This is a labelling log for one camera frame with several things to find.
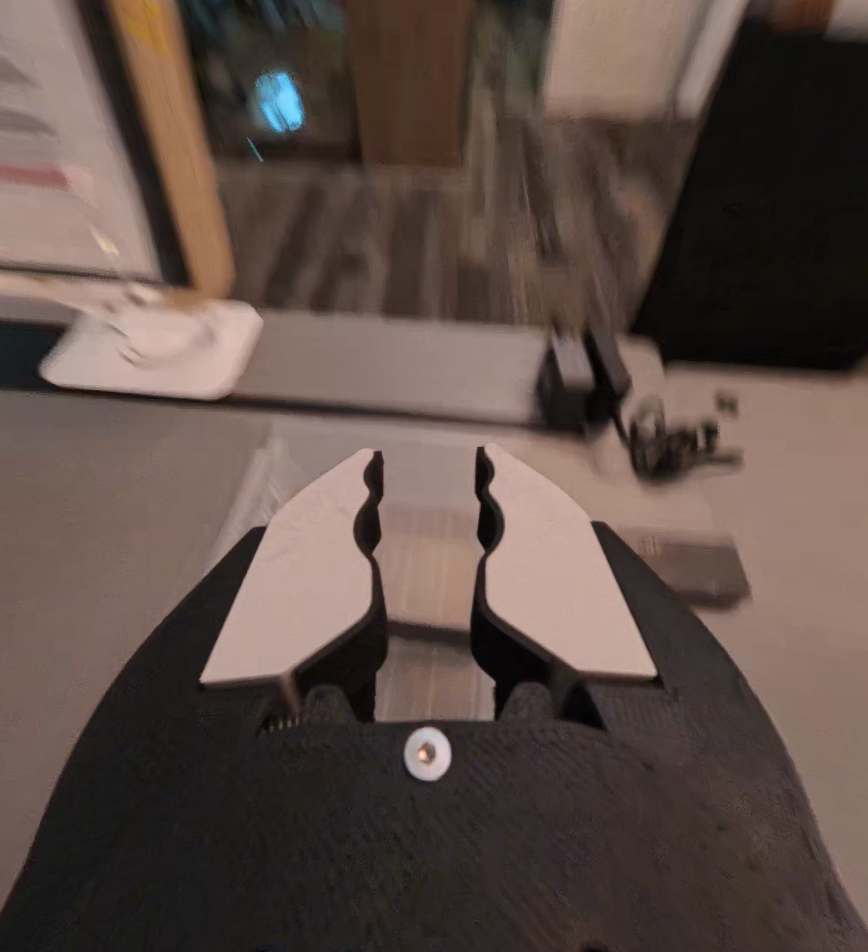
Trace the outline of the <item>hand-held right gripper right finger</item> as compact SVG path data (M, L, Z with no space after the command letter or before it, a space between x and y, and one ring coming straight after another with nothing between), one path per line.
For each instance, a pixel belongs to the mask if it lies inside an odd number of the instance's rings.
M475 453L479 503L470 623L495 718L538 684L554 716L597 720L589 684L659 683L594 523L555 482L496 444Z

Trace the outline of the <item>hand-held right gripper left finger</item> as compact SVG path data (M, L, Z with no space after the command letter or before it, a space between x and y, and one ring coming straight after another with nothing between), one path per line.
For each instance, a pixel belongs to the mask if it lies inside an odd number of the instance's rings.
M363 448L271 519L200 676L202 688L273 688L285 713L335 687L357 720L376 718L388 654L380 566L380 450Z

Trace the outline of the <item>clear plastic bin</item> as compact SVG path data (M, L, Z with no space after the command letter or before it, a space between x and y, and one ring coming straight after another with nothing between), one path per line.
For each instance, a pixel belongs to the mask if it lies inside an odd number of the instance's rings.
M482 553L476 540L475 449L488 443L550 478L593 520L614 530L721 532L691 480L657 488L639 482L614 434L587 444L513 430L277 416L249 456L207 566L334 465L362 448L380 450L384 497L377 557L393 632L380 671L377 715L485 720L493 713L493 687L475 670L467 630Z

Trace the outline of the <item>dark grey flat device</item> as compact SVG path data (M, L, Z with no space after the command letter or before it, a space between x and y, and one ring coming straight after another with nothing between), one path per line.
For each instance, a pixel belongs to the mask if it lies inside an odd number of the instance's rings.
M751 597L737 543L730 535L645 527L615 531L689 605L730 609Z

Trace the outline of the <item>black power adapter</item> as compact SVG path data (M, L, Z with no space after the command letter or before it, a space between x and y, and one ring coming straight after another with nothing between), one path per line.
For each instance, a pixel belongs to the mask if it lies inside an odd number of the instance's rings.
M555 332L547 340L535 385L539 418L547 429L583 435L619 425L631 389L611 330L588 325L577 335Z

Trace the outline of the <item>black panel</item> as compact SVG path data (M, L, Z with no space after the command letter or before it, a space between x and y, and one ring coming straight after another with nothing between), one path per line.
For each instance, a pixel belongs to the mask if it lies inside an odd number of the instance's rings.
M748 18L631 333L667 362L868 355L868 40Z

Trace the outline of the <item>wood framed paper sign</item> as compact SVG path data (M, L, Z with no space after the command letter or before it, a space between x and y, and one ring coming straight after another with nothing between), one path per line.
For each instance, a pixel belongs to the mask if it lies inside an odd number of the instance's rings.
M232 290L178 2L0 1L0 272Z

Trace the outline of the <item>wooden post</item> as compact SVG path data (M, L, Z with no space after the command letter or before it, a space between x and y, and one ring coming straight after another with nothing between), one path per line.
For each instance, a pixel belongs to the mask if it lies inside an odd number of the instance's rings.
M462 163L474 3L345 3L357 127L369 166Z

